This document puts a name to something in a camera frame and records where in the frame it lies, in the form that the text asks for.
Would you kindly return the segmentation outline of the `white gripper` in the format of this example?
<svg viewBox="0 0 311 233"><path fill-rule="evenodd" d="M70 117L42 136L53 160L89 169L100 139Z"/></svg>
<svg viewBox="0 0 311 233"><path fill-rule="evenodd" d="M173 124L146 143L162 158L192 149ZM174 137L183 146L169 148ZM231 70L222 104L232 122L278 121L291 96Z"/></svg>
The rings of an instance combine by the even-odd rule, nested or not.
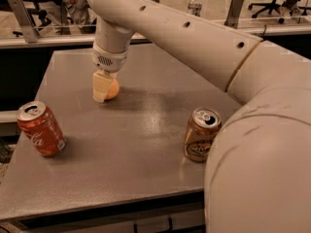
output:
<svg viewBox="0 0 311 233"><path fill-rule="evenodd" d="M111 53L101 49L96 43L93 44L92 61L94 65L101 70L110 73L117 73L125 63L127 51L121 53ZM101 71L93 74L93 99L99 103L106 100L107 93L113 82L113 79Z"/></svg>

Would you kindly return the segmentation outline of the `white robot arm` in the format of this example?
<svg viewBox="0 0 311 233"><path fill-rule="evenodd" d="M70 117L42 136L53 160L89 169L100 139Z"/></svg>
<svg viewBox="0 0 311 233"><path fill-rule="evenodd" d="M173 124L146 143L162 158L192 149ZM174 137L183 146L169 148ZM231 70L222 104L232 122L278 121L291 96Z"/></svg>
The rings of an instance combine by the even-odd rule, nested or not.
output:
<svg viewBox="0 0 311 233"><path fill-rule="evenodd" d="M311 233L310 62L152 0L87 2L96 56L121 57L138 32L241 103L206 164L208 233Z"/></svg>

